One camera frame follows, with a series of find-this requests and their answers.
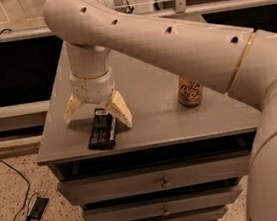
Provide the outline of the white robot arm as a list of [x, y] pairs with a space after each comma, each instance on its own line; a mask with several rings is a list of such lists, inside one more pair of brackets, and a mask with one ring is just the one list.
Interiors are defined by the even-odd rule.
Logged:
[[105, 64], [104, 52], [110, 49], [258, 109], [246, 219], [277, 221], [277, 34], [120, 13], [113, 0], [46, 0], [44, 18], [67, 44], [72, 82], [68, 117], [83, 103], [106, 103], [114, 116], [131, 124]]

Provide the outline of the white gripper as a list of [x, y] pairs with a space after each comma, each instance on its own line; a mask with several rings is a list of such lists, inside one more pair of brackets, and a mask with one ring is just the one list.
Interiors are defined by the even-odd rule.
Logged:
[[64, 121], [69, 123], [75, 112], [80, 109], [82, 103], [97, 104], [107, 100], [106, 109], [126, 127], [132, 127], [132, 113], [128, 109], [122, 95], [115, 90], [115, 79], [112, 68], [108, 68], [103, 76], [95, 78], [78, 78], [70, 75], [72, 95], [67, 102]]

